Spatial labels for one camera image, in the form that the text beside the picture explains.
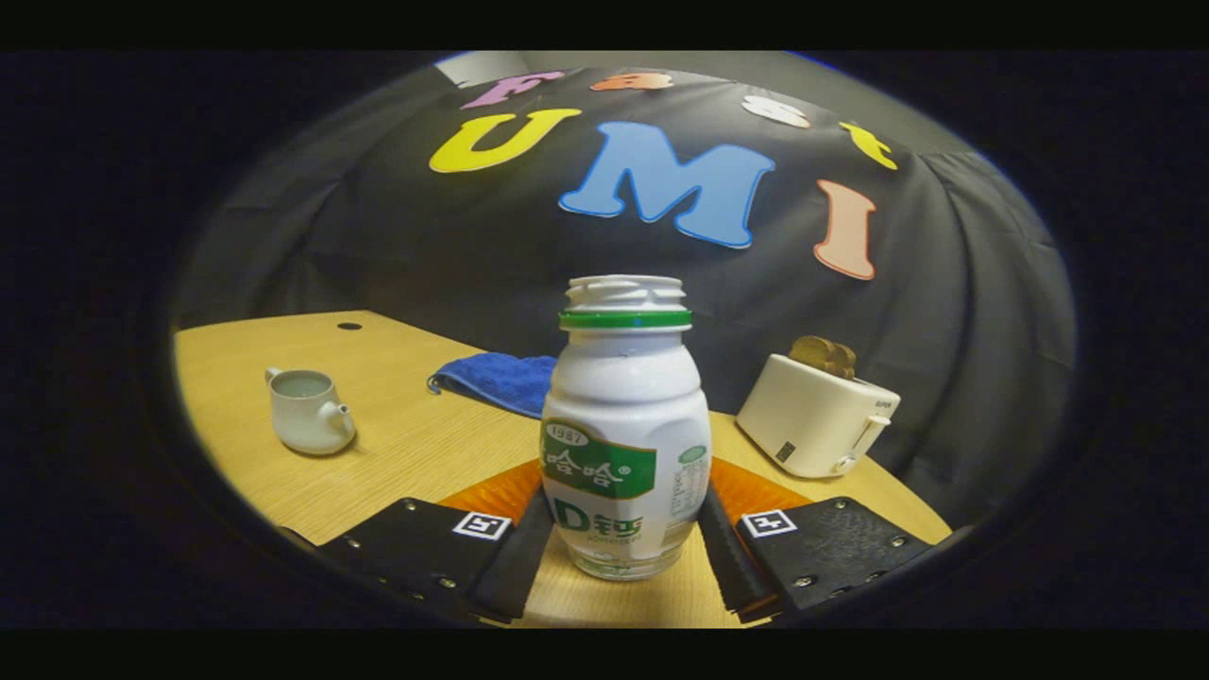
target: white toaster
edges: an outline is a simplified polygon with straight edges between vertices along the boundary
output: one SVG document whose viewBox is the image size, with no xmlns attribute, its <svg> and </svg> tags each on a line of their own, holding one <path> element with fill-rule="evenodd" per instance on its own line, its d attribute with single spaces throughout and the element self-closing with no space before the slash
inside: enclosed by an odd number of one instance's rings
<svg viewBox="0 0 1209 680">
<path fill-rule="evenodd" d="M 839 477 L 890 425 L 899 400 L 863 380 L 771 355 L 735 420 L 789 474 Z"/>
</svg>

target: black cloth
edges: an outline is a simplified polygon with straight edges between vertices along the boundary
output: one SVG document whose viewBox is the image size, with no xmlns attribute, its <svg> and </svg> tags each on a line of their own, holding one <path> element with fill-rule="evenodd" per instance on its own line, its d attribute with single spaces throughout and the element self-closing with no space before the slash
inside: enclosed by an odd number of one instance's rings
<svg viewBox="0 0 1209 680">
<path fill-rule="evenodd" d="M 1076 359 L 1063 260 L 1029 202 L 977 154 L 914 154 L 879 136 L 891 171 L 838 125 L 860 121 L 734 81 L 661 71 L 673 87 L 590 90 L 624 70 L 572 69 L 463 110 L 493 83 L 457 90 L 426 69 L 318 122 L 261 159 L 204 220 L 183 327 L 369 309 L 486 351 L 556 356 L 569 278 L 673 276 L 694 312 L 684 340 L 712 409 L 736 413 L 769 353 L 821 335 L 856 352 L 860 378 L 902 396 L 872 457 L 954 526 L 1003 502 L 1047 454 Z M 811 127 L 753 115 L 745 96 L 788 103 Z M 464 121 L 517 116 L 476 145 L 486 149 L 527 113 L 554 108 L 583 113 L 502 165 L 429 168 Z M 660 127 L 681 163 L 721 144 L 773 159 L 747 220 L 751 247 L 678 232 L 672 220 L 692 196 L 643 221 L 629 181 L 618 217 L 560 208 L 607 121 Z M 872 281 L 815 258 L 828 229 L 820 179 L 877 206 Z"/>
</svg>

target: teapot spout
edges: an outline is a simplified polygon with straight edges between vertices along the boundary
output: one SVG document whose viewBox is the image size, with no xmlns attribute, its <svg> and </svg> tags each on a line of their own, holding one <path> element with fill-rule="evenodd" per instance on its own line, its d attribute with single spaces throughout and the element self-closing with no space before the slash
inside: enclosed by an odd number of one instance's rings
<svg viewBox="0 0 1209 680">
<path fill-rule="evenodd" d="M 353 432 L 353 417 L 349 415 L 352 410 L 348 404 L 337 404 L 336 402 L 328 402 L 319 409 L 319 417 L 328 422 L 328 425 L 342 434 L 351 434 Z"/>
</svg>

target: green ring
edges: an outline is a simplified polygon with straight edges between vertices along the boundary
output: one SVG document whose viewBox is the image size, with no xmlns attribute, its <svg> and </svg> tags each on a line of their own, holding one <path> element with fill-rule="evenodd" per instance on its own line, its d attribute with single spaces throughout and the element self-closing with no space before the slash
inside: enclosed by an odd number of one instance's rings
<svg viewBox="0 0 1209 680">
<path fill-rule="evenodd" d="M 693 312 L 562 312 L 559 321 L 566 328 L 660 328 L 688 325 Z"/>
</svg>

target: pink letter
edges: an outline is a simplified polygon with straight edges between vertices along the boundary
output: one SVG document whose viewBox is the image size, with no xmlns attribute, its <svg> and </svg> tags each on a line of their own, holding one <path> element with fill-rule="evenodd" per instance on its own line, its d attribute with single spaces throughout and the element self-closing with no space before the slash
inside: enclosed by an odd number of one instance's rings
<svg viewBox="0 0 1209 680">
<path fill-rule="evenodd" d="M 815 257 L 840 273 L 872 281 L 877 270 L 869 261 L 869 213 L 878 207 L 843 184 L 820 179 L 818 188 L 831 201 L 831 217 L 827 238 L 815 246 Z"/>
<path fill-rule="evenodd" d="M 550 73 L 534 73 L 530 75 L 517 75 L 513 77 L 505 77 L 496 83 L 494 87 L 484 93 L 474 102 L 463 105 L 463 109 L 470 109 L 474 106 L 486 106 L 488 104 L 499 104 L 508 100 L 509 94 L 520 94 L 521 92 L 528 92 L 538 86 L 543 80 L 557 80 L 565 74 L 562 71 L 550 71 Z"/>
</svg>

